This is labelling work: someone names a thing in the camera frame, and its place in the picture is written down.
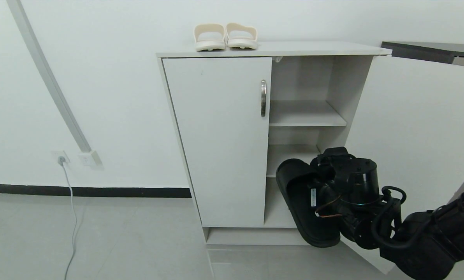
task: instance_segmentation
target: wall socket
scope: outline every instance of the wall socket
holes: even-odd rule
[[[54,162],[57,163],[57,159],[60,157],[60,156],[63,156],[66,161],[65,163],[69,163],[70,162],[70,159],[68,158],[68,156],[66,155],[65,151],[63,150],[51,150],[50,153],[52,154],[52,157],[54,158]]]

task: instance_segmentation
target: wire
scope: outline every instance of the wire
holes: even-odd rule
[[[320,218],[334,218],[334,217],[342,217],[343,215],[342,214],[332,214],[332,215],[320,215],[319,212],[326,208],[327,206],[329,206],[330,204],[334,203],[334,202],[337,202],[338,199],[341,198],[341,195],[339,195],[338,197],[336,197],[333,201],[330,201],[330,202],[327,202],[326,204],[320,206],[317,208],[317,210],[315,210],[315,215],[317,217],[320,217]]]
[[[70,262],[68,263],[68,267],[66,267],[66,272],[64,273],[64,280],[66,280],[66,278],[68,277],[68,270],[70,269],[71,262],[73,260],[73,257],[75,256],[75,253],[76,253],[75,231],[76,231],[76,226],[77,226],[77,223],[78,223],[78,219],[77,219],[77,216],[76,216],[76,213],[75,213],[75,206],[73,205],[73,189],[71,187],[70,180],[68,178],[68,172],[66,172],[66,168],[64,167],[64,162],[65,162],[64,159],[61,159],[61,158],[59,159],[59,164],[61,165],[61,167],[63,167],[64,175],[66,176],[66,182],[68,183],[68,188],[70,188],[71,209],[73,210],[73,215],[75,215],[75,227],[73,228],[73,234],[72,234],[72,237],[71,237],[71,245],[72,245],[72,248],[73,248],[73,253],[71,255]]]
[[[417,241],[417,239],[421,236],[422,232],[426,229],[426,227],[429,225],[429,220],[426,221],[426,222],[423,222],[419,226],[417,231],[414,233],[414,235],[412,235],[412,237],[408,241],[396,242],[396,243],[391,243],[389,241],[385,241],[378,234],[378,225],[380,225],[380,222],[381,222],[381,219],[383,218],[383,215],[392,206],[393,206],[393,198],[390,195],[388,195],[388,196],[386,196],[386,205],[385,205],[385,207],[381,210],[381,212],[372,221],[372,225],[371,225],[372,237],[374,237],[374,239],[379,243],[379,245],[387,247],[387,248],[396,249],[396,250],[403,250],[403,249],[406,249],[406,248],[410,248]]]
[[[407,200],[407,194],[405,193],[404,190],[402,190],[400,188],[393,187],[393,186],[384,186],[381,189],[381,191],[383,192],[383,195],[386,195],[386,196],[391,196],[391,192],[389,190],[395,190],[398,193],[401,193],[400,204],[403,204],[403,202],[405,202],[405,200]]]

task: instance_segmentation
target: closed cabinet door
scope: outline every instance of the closed cabinet door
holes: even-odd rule
[[[272,59],[163,59],[205,227],[264,224]]]
[[[377,163],[380,187],[407,193],[402,218],[447,204],[464,183],[464,67],[375,57],[346,147]],[[378,250],[342,240],[381,271],[393,268]]]

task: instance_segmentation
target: wall trim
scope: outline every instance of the wall trim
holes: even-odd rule
[[[166,197],[191,198],[189,188],[91,188],[72,187],[74,196],[89,197]],[[31,186],[0,184],[0,193],[69,196],[70,189],[63,186]]]

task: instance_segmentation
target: metal handle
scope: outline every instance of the metal handle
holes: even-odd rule
[[[266,81],[262,80],[262,117],[265,116],[266,110]]]

